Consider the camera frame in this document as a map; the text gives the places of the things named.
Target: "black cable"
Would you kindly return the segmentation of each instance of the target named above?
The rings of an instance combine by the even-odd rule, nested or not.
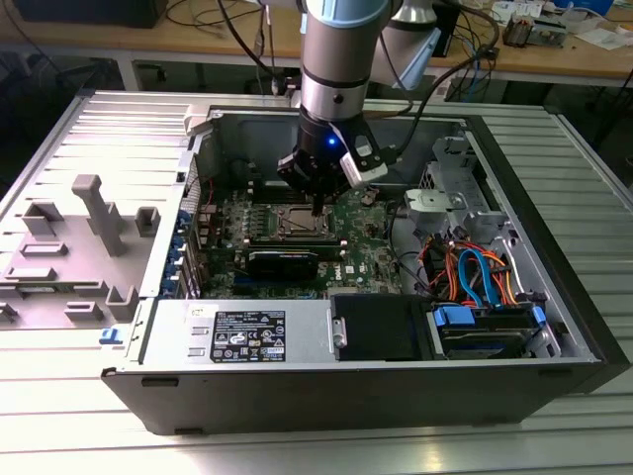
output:
[[[255,34],[255,50],[257,51],[257,57],[261,59],[266,51],[266,37],[264,35],[264,8],[262,7],[259,12],[259,28]],[[257,85],[259,86],[259,93],[264,95],[264,87],[261,83],[261,76],[259,75],[259,66],[255,64],[255,78],[257,79]]]
[[[468,15],[466,15],[463,11],[460,11],[460,15],[464,18],[464,21],[466,22],[467,27],[462,27],[461,25],[455,25],[455,28],[459,28],[461,30],[464,30],[464,31],[470,33],[470,37],[471,37],[470,38],[470,44],[472,46],[472,49],[474,51],[479,50],[479,48],[482,47],[482,40],[481,40],[481,38],[473,30],[473,25],[471,25],[471,21],[468,18]],[[462,48],[464,47],[464,40],[466,40],[466,41],[468,40],[468,39],[466,39],[466,37],[461,37],[461,36],[457,37],[455,35],[453,35],[453,38],[456,38],[456,39],[460,39],[461,38],[461,39],[463,39],[462,40]],[[450,94],[450,96],[446,99],[447,102],[450,101],[453,98],[453,96],[455,95],[456,92],[458,93],[457,100],[458,101],[462,100],[462,92],[463,92],[462,91],[462,86],[463,86],[464,81],[466,80],[466,77],[468,76],[468,73],[469,73],[469,71],[471,69],[472,69],[472,64],[468,66],[468,69],[466,69],[466,72],[462,76],[462,79],[459,82],[459,85],[457,86],[457,88],[454,89],[452,91],[452,93]],[[473,87],[473,85],[475,84],[476,80],[477,80],[477,74],[473,74],[473,76],[471,77],[471,82],[470,82],[468,88],[466,89],[466,91],[468,91],[470,88]]]
[[[405,197],[402,198],[402,200],[400,201],[400,203],[394,208],[394,212],[392,213],[392,217],[389,223],[389,231],[387,232],[387,243],[389,244],[389,249],[392,252],[392,254],[394,255],[394,258],[396,259],[396,262],[398,263],[398,265],[400,266],[400,268],[402,270],[404,270],[408,275],[410,275],[415,282],[417,282],[417,284],[419,284],[420,288],[426,293],[428,294],[429,297],[434,297],[433,294],[431,294],[431,292],[428,289],[428,286],[422,281],[422,279],[420,279],[415,272],[413,272],[411,269],[409,269],[408,267],[406,267],[403,262],[401,261],[401,257],[407,255],[407,252],[404,253],[403,255],[398,256],[396,254],[396,249],[394,248],[394,239],[393,239],[393,233],[394,233],[394,223],[396,222],[396,216],[398,215],[398,208],[403,205],[405,203]]]
[[[401,91],[403,92],[403,96],[405,96],[405,99],[407,99],[407,102],[408,102],[408,105],[404,109],[396,113],[397,116],[403,116],[405,114],[408,114],[411,111],[411,109],[413,109],[413,99],[411,99],[411,96],[407,93],[407,89],[405,88],[403,81],[400,79],[400,76],[398,75],[398,72],[396,71],[396,67],[394,66],[392,59],[389,56],[389,52],[387,51],[387,45],[385,44],[385,37],[383,37],[382,33],[379,36],[379,41],[380,41],[380,46],[383,49],[383,53],[385,54],[385,58],[387,59],[387,64],[389,65],[389,69],[392,71],[392,74],[394,75],[394,79],[396,80],[398,87],[400,87]]]
[[[459,71],[460,69],[484,57],[484,55],[488,53],[488,51],[490,51],[490,49],[497,44],[497,40],[499,37],[499,28],[498,28],[497,22],[493,20],[492,17],[474,8],[470,8],[465,5],[460,5],[454,0],[442,0],[442,2],[454,8],[460,8],[464,10],[465,12],[470,13],[471,15],[475,15],[477,17],[480,17],[486,20],[488,23],[490,23],[491,27],[493,27],[493,38],[488,43],[480,47],[479,50],[473,56],[451,67],[448,71],[446,71],[444,74],[442,74],[440,77],[438,77],[435,80],[435,82],[431,85],[429,90],[426,92],[426,96],[420,103],[419,107],[417,108],[417,112],[415,113],[415,117],[413,118],[413,122],[407,133],[407,137],[403,141],[403,144],[398,148],[398,154],[403,154],[404,151],[409,146],[409,144],[411,143],[411,140],[413,139],[413,135],[415,134],[415,129],[417,129],[417,125],[419,124],[419,121],[422,117],[422,112],[424,112],[424,108],[426,107],[426,104],[428,103],[431,96],[433,95],[433,92],[435,92],[435,89],[437,89],[440,84],[442,84],[446,79],[451,77],[455,72]]]
[[[191,0],[178,0],[176,3],[174,3],[173,5],[170,5],[167,7],[167,10],[165,12],[165,18],[171,22],[171,23],[175,23],[176,25],[180,25],[181,27],[212,27],[214,25],[220,25],[222,23],[224,23],[224,20],[217,20],[217,21],[213,21],[211,23],[204,23],[204,22],[200,22],[200,23],[196,23],[196,19],[200,18],[200,16],[205,15],[207,13],[212,13],[212,12],[218,12],[220,9],[218,8],[210,8],[207,10],[203,10],[202,12],[200,12],[199,14],[196,15],[196,17],[194,18],[194,23],[185,23],[185,22],[181,22],[180,20],[176,20],[175,18],[173,18],[171,16],[171,12],[178,6],[182,5],[185,2],[189,2]],[[234,7],[235,5],[237,5],[237,2],[234,1],[232,4],[230,4],[228,7],[226,7],[227,9]],[[258,12],[259,9],[254,10],[252,12],[244,12],[244,13],[240,13],[239,15],[235,15],[234,17],[232,17],[233,19],[235,18],[239,18],[241,16],[244,15],[248,15],[250,13],[253,12]]]
[[[407,252],[405,252],[404,254],[400,254],[400,255],[398,256],[398,260],[402,259],[402,258],[403,258],[403,257],[405,257],[406,255],[412,255],[412,254],[418,255],[418,254],[419,254],[419,251],[417,251],[417,250],[408,250],[408,251],[407,251]]]
[[[18,25],[18,22],[16,22],[16,20],[13,18],[13,15],[11,15],[11,12],[9,12],[9,7],[7,6],[7,0],[2,0],[2,6],[4,7],[4,13],[7,15],[7,18],[9,19],[11,24],[15,27],[15,29],[18,31],[18,33],[20,33],[20,35],[22,35],[22,37],[27,41],[27,43],[29,43],[33,48],[35,48],[38,51],[38,53],[41,54],[42,57],[46,59],[46,61],[48,61],[50,66],[52,66],[52,68],[59,74],[59,76],[64,81],[66,81],[73,89],[76,89],[77,86],[63,74],[63,71],[57,66],[57,64],[55,64],[55,62],[50,58],[50,56],[48,56],[48,54],[43,52],[42,49],[38,45],[36,45],[36,43],[33,40],[31,40],[31,38],[29,38],[29,36],[24,32],[24,30],[20,28],[20,25]]]
[[[465,37],[462,37],[461,35],[453,35],[453,38],[455,40],[459,40],[460,42],[462,42],[462,50],[466,53],[466,55],[470,54],[468,51],[466,51],[464,49],[464,40],[466,40]],[[464,90],[462,89],[463,85],[464,85],[464,81],[466,80],[466,78],[468,77],[468,73],[470,72],[470,70],[472,69],[472,64],[470,64],[466,70],[464,71],[464,75],[462,76],[462,78],[460,79],[459,83],[454,86],[453,84],[451,84],[451,86],[453,87],[453,90],[451,91],[451,93],[448,95],[448,97],[446,97],[446,102],[450,102],[453,100],[453,97],[455,97],[455,94],[457,94],[457,100],[461,101],[462,100],[462,93],[464,92]]]
[[[604,140],[609,136],[610,132],[613,130],[613,127],[615,127],[617,122],[620,120],[621,114],[623,114],[628,108],[628,105],[627,105],[628,98],[624,100],[623,107],[620,107],[619,109],[617,107],[617,103],[620,97],[622,96],[622,94],[624,93],[624,91],[626,91],[626,86],[629,85],[629,82],[631,81],[632,78],[633,78],[633,67],[631,68],[631,72],[629,72],[629,75],[626,77],[624,84],[622,84],[622,87],[620,87],[620,90],[618,91],[617,95],[611,101],[611,105],[608,108],[609,118],[601,123],[600,127],[595,133],[595,136],[593,137],[594,146],[599,147],[602,145],[602,142],[604,142]]]
[[[246,54],[248,54],[248,56],[253,61],[255,61],[255,64],[257,64],[259,67],[261,67],[267,74],[269,74],[271,77],[276,78],[276,79],[280,80],[281,82],[283,82],[283,77],[277,77],[276,74],[273,72],[273,70],[270,67],[268,67],[266,64],[264,64],[262,62],[262,60],[257,57],[257,55],[250,49],[250,47],[248,47],[248,45],[241,38],[241,36],[239,35],[237,30],[233,26],[233,23],[230,21],[230,17],[228,16],[228,13],[226,12],[226,7],[225,7],[225,4],[224,4],[224,0],[218,0],[218,6],[220,7],[220,12],[222,13],[223,18],[225,19],[226,26],[228,27],[228,30],[233,35],[233,37],[235,38],[237,43],[244,50],[244,52]]]
[[[273,41],[272,23],[268,23],[268,42],[270,43],[270,65],[272,66],[273,74],[276,74],[277,71],[275,70],[275,45]]]
[[[454,36],[454,38],[456,40],[462,40],[464,37],[461,36]],[[477,94],[480,94],[482,91],[484,92],[484,96],[482,97],[482,102],[485,102],[486,100],[486,95],[488,94],[488,89],[491,86],[491,82],[492,82],[492,77],[493,77],[493,71],[495,71],[495,69],[497,68],[497,60],[496,59],[486,59],[487,63],[488,63],[488,71],[486,71],[486,73],[484,74],[484,76],[482,76],[482,78],[478,81],[478,87],[473,90],[472,95],[476,96]],[[461,100],[462,97],[462,93],[468,91],[468,89],[471,86],[469,86],[467,89],[463,89],[462,86],[464,84],[464,81],[466,80],[466,77],[468,76],[468,71],[470,71],[470,67],[466,70],[466,73],[462,76],[461,80],[459,81],[459,84],[457,84],[456,86],[453,86],[453,90],[451,91],[451,93],[448,95],[448,97],[446,98],[446,101],[451,101],[453,99],[453,97],[455,97],[455,95],[457,94],[457,100]]]

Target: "side panel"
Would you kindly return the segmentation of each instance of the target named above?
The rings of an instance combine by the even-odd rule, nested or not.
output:
[[[104,372],[102,379],[154,433],[229,433],[519,423],[595,370]]]
[[[601,360],[602,370],[576,390],[594,391],[627,370],[630,363],[484,121],[479,117],[471,117],[468,122],[486,156],[491,178],[497,182],[511,204],[511,212],[527,233],[536,255],[578,325],[590,351]]]

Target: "metal slotted surface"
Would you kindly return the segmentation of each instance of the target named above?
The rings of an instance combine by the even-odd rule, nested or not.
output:
[[[51,147],[57,154],[48,163],[55,168],[41,173],[43,186],[62,193],[54,186],[67,183],[70,173],[64,170],[91,162],[92,171],[104,156],[115,160],[106,153],[112,151],[108,146],[125,144],[133,151],[118,157],[116,166],[109,163],[107,171],[118,181],[107,193],[122,202],[147,200],[144,192],[153,187],[150,196],[160,200],[154,188],[160,189],[162,173],[177,159],[173,154],[185,146],[179,124],[187,105],[222,99],[227,97],[100,93],[84,100],[69,119],[69,133]],[[231,101],[254,105],[247,98]],[[608,171],[562,119],[541,108],[447,104],[429,106],[428,113],[484,117],[633,358],[633,251],[625,245],[633,235],[633,219],[621,200],[622,189],[607,184]],[[162,150],[160,156],[147,157],[148,147]],[[631,371],[591,395],[557,400],[520,426],[162,437],[145,431],[99,380],[101,369],[121,352],[101,350],[98,335],[87,330],[0,332],[3,473],[40,473],[49,467],[99,474],[139,469],[182,474],[633,473]]]

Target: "warning label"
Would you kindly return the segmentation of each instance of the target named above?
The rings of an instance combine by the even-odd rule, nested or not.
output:
[[[215,363],[286,361],[286,312],[216,312]]]

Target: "motherboard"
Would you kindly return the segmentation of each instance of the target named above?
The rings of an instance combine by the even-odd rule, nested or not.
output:
[[[379,191],[348,193],[314,217],[282,193],[236,190],[202,208],[205,299],[323,299],[342,293],[401,293],[387,243],[393,203]]]

